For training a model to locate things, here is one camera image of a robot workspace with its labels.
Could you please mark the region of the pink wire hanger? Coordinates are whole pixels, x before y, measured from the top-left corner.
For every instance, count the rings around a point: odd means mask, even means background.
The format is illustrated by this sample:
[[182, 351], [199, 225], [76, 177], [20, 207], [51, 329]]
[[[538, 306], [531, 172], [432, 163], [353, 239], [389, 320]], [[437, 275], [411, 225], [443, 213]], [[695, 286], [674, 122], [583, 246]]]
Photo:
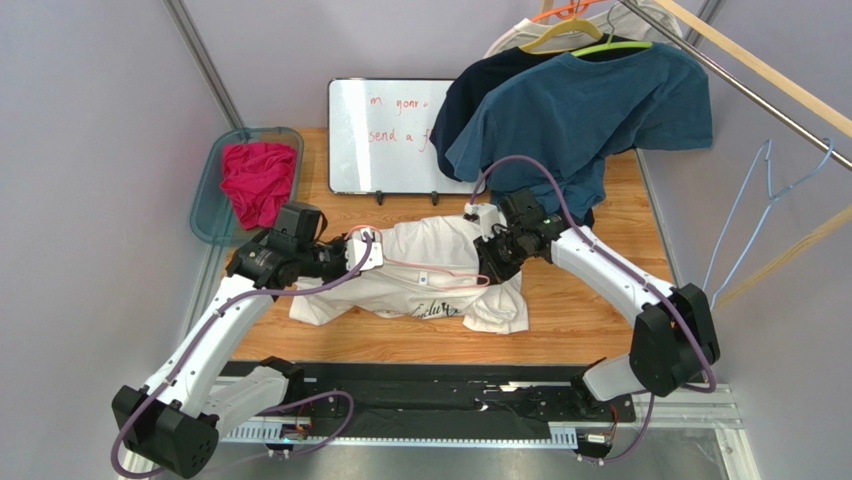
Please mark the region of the pink wire hanger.
[[[345, 235], [344, 238], [349, 240], [353, 237], [363, 237], [364, 235], [368, 236], [374, 243], [381, 243], [383, 241], [383, 232], [381, 229], [377, 229], [372, 225], [356, 225], [352, 227]], [[475, 273], [465, 273], [465, 272], [457, 272], [445, 268], [440, 268], [433, 265], [427, 264], [419, 264], [406, 262], [401, 260], [395, 260], [390, 257], [387, 257], [385, 254], [382, 254], [383, 262], [388, 264], [394, 264], [398, 266], [406, 266], [412, 268], [418, 268], [423, 271], [434, 271], [446, 275], [450, 275], [452, 277], [471, 277], [474, 278], [474, 283], [472, 285], [462, 285], [462, 286], [451, 286], [444, 287], [444, 290], [452, 290], [452, 289], [464, 289], [464, 288], [476, 288], [476, 287], [487, 287], [490, 285], [490, 280], [487, 276], [482, 274]]]

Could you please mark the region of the white floral print t-shirt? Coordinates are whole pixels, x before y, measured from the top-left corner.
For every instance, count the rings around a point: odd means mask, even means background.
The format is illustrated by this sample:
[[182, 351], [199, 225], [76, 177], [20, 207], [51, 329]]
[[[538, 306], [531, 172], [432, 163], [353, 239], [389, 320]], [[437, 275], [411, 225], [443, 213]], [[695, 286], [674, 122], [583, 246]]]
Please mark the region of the white floral print t-shirt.
[[[460, 215], [403, 222], [382, 232], [387, 257], [478, 274], [473, 241], [480, 230]], [[529, 329], [520, 273], [487, 287], [444, 290], [473, 283], [471, 277], [385, 263], [328, 291], [293, 298], [289, 317], [320, 326], [358, 307], [383, 318], [460, 317], [466, 328], [478, 332], [512, 334]]]

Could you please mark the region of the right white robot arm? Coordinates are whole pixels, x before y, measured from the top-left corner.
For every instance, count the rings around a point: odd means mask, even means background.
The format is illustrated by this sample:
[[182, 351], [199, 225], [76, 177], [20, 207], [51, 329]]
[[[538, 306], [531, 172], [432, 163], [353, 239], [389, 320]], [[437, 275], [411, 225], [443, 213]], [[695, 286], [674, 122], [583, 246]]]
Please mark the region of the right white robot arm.
[[473, 244], [479, 272], [491, 284], [541, 258], [593, 288], [631, 326], [628, 353], [596, 361], [572, 379], [580, 401], [592, 405], [636, 392], [665, 397], [711, 374], [720, 348], [707, 295], [698, 286], [676, 287], [641, 270], [588, 227], [548, 213], [529, 190], [497, 206], [469, 203], [464, 217], [480, 229]]

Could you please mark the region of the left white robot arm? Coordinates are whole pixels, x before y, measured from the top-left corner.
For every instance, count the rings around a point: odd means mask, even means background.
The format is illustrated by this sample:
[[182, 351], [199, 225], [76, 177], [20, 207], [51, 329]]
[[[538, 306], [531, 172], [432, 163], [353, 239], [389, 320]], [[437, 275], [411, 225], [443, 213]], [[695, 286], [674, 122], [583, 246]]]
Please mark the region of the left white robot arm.
[[170, 471], [200, 473], [218, 443], [254, 416], [299, 409], [319, 400], [304, 390], [302, 367], [278, 357], [247, 376], [213, 388], [236, 347], [281, 297], [328, 291], [381, 260], [381, 233], [355, 230], [320, 240], [327, 219], [309, 204], [287, 203], [271, 228], [239, 247], [213, 300], [176, 351], [139, 388], [112, 400], [119, 433], [111, 447], [115, 472], [147, 479]]

